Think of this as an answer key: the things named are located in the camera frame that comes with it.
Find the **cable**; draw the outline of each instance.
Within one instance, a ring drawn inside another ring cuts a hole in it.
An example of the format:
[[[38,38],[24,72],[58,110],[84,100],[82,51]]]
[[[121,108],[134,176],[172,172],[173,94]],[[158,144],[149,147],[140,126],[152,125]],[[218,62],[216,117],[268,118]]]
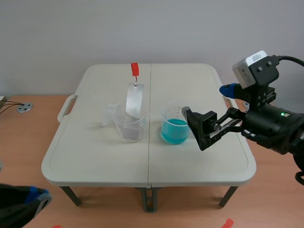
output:
[[[11,106],[7,107],[6,109],[4,109],[2,112],[0,112],[0,114],[2,114],[3,112],[5,112],[5,110],[9,109],[10,107],[12,106],[16,106],[16,105],[19,105],[19,104],[12,104]]]
[[[12,104],[4,104],[4,105],[0,105],[0,108],[3,106],[8,106],[8,105],[12,105]]]
[[[302,176],[304,176],[304,172],[297,172],[295,174],[295,179],[297,182],[299,182],[300,184],[304,185],[304,180],[302,179]]]
[[[15,101],[4,101],[4,102],[11,102],[11,103],[19,104],[19,105],[24,105],[23,103],[15,102]]]
[[[292,61],[292,62],[295,62],[301,66],[304,67],[304,61],[298,59],[298,58],[295,58],[295,57],[291,57],[291,56],[278,56],[277,57],[279,61],[281,60],[289,60],[289,61]]]

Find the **red clip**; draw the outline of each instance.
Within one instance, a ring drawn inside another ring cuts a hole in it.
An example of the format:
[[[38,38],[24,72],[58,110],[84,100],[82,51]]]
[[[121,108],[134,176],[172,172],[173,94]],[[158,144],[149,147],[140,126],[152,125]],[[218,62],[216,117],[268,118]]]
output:
[[[131,63],[132,75],[139,76],[138,63]]]
[[[227,219],[226,223],[222,226],[222,228],[231,228],[233,225],[234,221],[232,221],[231,219]]]

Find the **metal bracket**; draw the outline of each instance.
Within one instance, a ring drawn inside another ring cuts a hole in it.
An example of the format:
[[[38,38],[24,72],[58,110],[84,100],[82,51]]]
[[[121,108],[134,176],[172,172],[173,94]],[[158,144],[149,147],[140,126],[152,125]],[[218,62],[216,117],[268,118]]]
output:
[[[248,102],[246,102],[246,101],[244,101],[243,102],[243,106],[244,106],[244,108],[246,108],[247,110],[249,109],[249,103]]]
[[[24,103],[23,105],[17,106],[17,112],[26,113],[34,107],[33,103]]]
[[[153,213],[157,210],[157,193],[161,188],[137,188],[142,194],[142,207],[145,212]],[[152,196],[148,196],[148,191],[152,192]]]

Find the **black object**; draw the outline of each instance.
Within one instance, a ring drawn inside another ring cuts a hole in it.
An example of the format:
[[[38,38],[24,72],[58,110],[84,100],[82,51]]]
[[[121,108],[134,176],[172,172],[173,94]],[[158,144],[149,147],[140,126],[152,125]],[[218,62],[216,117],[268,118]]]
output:
[[[226,203],[228,202],[228,200],[231,198],[231,196],[233,195],[233,193],[235,193],[235,191],[238,189],[237,186],[231,186],[228,191],[226,192],[226,194],[224,195],[224,197],[222,198],[222,200],[220,201],[219,205],[223,208]]]
[[[71,190],[70,187],[64,186],[60,187],[66,195],[73,201],[73,203],[78,207],[81,204],[80,199],[75,195],[75,193]]]
[[[51,201],[48,191],[0,184],[0,228],[21,228]]]
[[[221,118],[210,111],[206,114],[193,113],[189,107],[182,112],[193,132],[199,148],[203,151],[228,132],[241,132],[257,144],[280,154],[294,155],[294,161],[302,172],[296,180],[304,185],[304,115],[269,105],[276,98],[275,89],[269,84],[278,79],[276,66],[281,60],[290,60],[304,66],[304,62],[288,56],[267,56],[249,66],[255,84],[245,89],[239,84],[224,85],[220,92],[227,97],[240,99],[250,104],[246,113],[229,108]],[[221,126],[226,119],[232,120]]]
[[[141,191],[142,195],[142,207],[144,212],[153,213],[157,211],[157,195],[160,187],[156,188],[137,188]]]

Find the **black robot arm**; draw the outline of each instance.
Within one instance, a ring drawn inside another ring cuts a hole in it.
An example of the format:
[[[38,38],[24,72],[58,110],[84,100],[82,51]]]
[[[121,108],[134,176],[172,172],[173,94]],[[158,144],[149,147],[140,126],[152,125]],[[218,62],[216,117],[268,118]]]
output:
[[[269,105],[276,93],[268,85],[279,76],[276,66],[280,60],[304,66],[303,61],[294,57],[269,57],[264,51],[233,66],[240,84],[224,85],[220,92],[226,97],[248,102],[250,107],[246,112],[231,107],[219,119],[213,111],[199,114],[184,107],[182,112],[202,151],[228,132],[241,132],[263,147],[280,154],[292,153],[301,169],[295,178],[304,185],[304,115]],[[221,125],[228,118],[231,120]]]

